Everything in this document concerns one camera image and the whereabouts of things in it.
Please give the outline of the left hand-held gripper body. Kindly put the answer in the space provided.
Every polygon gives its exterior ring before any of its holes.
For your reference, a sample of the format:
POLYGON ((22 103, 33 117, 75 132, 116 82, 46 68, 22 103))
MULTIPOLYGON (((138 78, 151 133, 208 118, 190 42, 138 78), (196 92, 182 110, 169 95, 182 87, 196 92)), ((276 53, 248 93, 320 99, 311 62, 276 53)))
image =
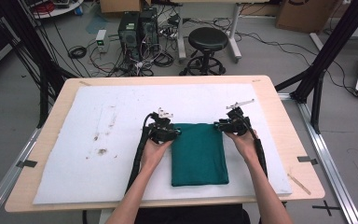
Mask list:
POLYGON ((157 112, 148 114, 144 121, 148 138, 157 144, 174 140, 168 139, 169 133, 173 133, 171 131, 171 128, 173 128, 172 117, 172 113, 166 112, 161 107, 157 112))

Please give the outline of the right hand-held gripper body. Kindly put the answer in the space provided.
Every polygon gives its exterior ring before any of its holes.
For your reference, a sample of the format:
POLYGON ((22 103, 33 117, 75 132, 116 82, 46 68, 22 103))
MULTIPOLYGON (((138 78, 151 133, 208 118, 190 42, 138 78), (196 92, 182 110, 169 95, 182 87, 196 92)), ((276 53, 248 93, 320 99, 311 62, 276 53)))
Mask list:
POLYGON ((228 127, 226 128, 227 133, 235 133, 236 135, 241 136, 251 130, 250 120, 243 115, 241 106, 250 104, 253 101, 254 99, 244 102, 236 102, 234 105, 227 107, 227 109, 229 109, 229 112, 227 113, 229 117, 228 127))

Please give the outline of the green t-shirt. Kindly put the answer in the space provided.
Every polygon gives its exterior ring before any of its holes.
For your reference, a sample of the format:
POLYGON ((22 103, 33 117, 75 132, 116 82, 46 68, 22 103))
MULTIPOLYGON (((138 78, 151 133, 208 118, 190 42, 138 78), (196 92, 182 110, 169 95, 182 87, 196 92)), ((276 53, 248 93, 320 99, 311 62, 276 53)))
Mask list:
POLYGON ((172 186, 228 184, 222 133, 208 123, 174 127, 181 133, 172 143, 172 186))

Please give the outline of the person's left hand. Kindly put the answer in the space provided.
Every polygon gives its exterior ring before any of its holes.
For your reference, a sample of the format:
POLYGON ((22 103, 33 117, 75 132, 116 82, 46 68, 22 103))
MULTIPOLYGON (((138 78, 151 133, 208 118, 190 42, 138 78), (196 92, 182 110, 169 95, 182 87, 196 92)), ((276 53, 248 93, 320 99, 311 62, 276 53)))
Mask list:
POLYGON ((160 163, 165 151, 171 146, 172 141, 157 144, 148 139, 141 158, 141 171, 154 171, 160 163))

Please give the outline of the person's right hand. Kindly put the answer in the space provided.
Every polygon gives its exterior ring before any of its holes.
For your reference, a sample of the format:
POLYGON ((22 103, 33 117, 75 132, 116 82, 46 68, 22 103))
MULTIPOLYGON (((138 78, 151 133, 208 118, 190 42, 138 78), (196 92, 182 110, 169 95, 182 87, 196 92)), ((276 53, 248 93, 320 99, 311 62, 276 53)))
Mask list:
POLYGON ((234 142, 236 149, 247 164, 258 161, 255 151, 255 139, 249 131, 243 135, 234 133, 226 133, 226 135, 234 142))

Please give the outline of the black round stool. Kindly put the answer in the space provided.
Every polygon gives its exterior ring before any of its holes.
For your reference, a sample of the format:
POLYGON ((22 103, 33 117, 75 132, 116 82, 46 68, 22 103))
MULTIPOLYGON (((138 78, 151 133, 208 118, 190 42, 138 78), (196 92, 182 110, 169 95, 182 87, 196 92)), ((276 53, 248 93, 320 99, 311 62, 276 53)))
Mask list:
POLYGON ((228 44, 227 35, 212 27, 201 27, 189 34, 188 42, 196 51, 192 53, 190 61, 179 73, 180 76, 221 76, 226 68, 215 59, 214 54, 223 50, 228 44))

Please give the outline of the light wooden stick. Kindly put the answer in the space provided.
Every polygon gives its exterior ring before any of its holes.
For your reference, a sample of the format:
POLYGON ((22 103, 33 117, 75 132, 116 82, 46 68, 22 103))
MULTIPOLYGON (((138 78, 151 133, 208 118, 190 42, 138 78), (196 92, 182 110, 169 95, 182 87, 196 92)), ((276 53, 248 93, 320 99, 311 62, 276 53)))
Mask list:
POLYGON ((298 185, 301 189, 303 189, 308 195, 311 195, 311 192, 309 189, 307 189, 298 179, 296 179, 294 176, 292 176, 291 174, 287 174, 287 176, 296 184, 298 185))

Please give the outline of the black computer tower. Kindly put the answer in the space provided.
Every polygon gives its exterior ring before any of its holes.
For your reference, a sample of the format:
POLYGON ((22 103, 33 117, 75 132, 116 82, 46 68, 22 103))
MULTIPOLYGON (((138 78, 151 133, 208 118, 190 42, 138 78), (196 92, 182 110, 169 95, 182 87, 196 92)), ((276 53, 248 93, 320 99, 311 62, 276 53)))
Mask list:
POLYGON ((158 13, 155 7, 145 9, 140 14, 142 43, 146 49, 158 51, 158 13))
POLYGON ((140 60, 139 12, 125 12, 121 18, 118 35, 123 53, 130 59, 140 60))

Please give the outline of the white box with green light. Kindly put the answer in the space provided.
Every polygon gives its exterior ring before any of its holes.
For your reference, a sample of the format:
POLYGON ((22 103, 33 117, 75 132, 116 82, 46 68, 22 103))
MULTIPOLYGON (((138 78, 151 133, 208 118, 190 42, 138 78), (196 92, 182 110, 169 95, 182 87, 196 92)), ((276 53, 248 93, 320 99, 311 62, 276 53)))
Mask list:
POLYGON ((96 38, 95 38, 95 42, 96 42, 98 51, 100 51, 101 53, 106 53, 108 51, 110 42, 109 42, 108 35, 106 34, 105 30, 98 31, 96 38))

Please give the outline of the large cardboard box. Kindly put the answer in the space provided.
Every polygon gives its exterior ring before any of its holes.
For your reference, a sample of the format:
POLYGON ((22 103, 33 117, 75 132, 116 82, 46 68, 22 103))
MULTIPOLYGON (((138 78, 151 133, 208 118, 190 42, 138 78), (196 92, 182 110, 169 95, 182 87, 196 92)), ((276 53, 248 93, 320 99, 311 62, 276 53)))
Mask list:
POLYGON ((301 33, 320 33, 339 0, 282 0, 276 27, 301 33))

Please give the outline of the small cardboard box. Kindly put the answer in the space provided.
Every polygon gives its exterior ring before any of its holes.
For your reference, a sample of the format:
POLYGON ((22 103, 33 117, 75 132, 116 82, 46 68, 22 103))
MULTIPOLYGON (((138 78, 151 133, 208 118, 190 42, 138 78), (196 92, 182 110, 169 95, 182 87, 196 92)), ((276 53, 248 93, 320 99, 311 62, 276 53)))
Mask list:
POLYGON ((151 0, 100 0, 102 13, 141 11, 151 0))

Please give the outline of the round white table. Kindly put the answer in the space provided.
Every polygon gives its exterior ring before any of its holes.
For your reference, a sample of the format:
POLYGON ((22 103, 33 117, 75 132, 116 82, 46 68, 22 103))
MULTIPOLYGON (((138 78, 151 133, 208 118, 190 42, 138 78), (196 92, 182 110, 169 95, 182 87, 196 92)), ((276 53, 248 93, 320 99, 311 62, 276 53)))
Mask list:
POLYGON ((74 12, 83 4, 84 0, 69 0, 67 7, 59 7, 53 3, 53 0, 40 0, 30 5, 32 15, 36 19, 46 19, 60 16, 68 12, 74 12))

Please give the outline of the white desk frame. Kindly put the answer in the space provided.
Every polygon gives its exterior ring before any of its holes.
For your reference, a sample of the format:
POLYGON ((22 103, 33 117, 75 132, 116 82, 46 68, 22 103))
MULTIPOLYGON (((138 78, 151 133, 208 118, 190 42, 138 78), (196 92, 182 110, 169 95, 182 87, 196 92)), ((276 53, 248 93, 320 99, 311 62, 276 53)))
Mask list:
POLYGON ((186 58, 186 47, 184 40, 184 22, 183 19, 213 19, 213 18, 229 18, 231 25, 226 31, 228 37, 228 45, 233 54, 233 60, 237 63, 241 58, 241 51, 235 40, 238 20, 241 9, 245 4, 260 4, 268 0, 171 0, 176 4, 175 11, 179 16, 179 24, 177 28, 177 47, 179 61, 182 62, 186 58))

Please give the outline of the aluminium floor rail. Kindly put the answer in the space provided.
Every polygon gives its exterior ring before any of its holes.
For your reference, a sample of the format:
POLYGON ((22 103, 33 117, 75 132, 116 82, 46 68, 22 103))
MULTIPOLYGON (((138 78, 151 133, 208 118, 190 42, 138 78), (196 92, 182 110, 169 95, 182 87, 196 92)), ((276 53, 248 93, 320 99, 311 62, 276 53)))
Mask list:
POLYGON ((18 161, 25 161, 29 160, 29 156, 34 148, 34 145, 36 143, 37 137, 41 133, 40 128, 36 128, 33 133, 30 135, 28 141, 26 142, 25 146, 21 150, 18 157, 14 160, 10 168, 8 169, 7 173, 3 177, 3 179, 0 182, 0 208, 3 206, 3 204, 8 199, 8 196, 10 192, 13 190, 22 169, 16 166, 18 161))
POLYGON ((334 163, 323 136, 320 133, 317 133, 311 125, 311 113, 308 106, 301 103, 296 103, 296 106, 299 109, 307 132, 312 140, 314 150, 322 167, 324 168, 325 175, 337 199, 340 211, 348 224, 358 224, 358 210, 356 209, 351 195, 349 194, 345 183, 340 176, 338 168, 334 163))

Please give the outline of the black metal frame post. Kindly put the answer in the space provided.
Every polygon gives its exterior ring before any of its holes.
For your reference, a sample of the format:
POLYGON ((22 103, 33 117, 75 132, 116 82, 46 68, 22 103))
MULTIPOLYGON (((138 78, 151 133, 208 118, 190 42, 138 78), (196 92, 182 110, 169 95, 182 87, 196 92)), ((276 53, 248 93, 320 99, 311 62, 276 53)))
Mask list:
POLYGON ((36 30, 36 20, 21 0, 0 0, 0 36, 14 49, 39 89, 40 115, 37 128, 48 119, 49 106, 58 99, 64 82, 76 78, 53 58, 47 35, 36 30))
POLYGON ((298 82, 297 88, 290 93, 290 97, 300 104, 305 104, 308 96, 313 92, 310 124, 316 133, 320 132, 319 117, 324 74, 357 28, 358 0, 351 0, 348 9, 324 43, 313 63, 305 71, 275 86, 276 91, 281 91, 298 82))

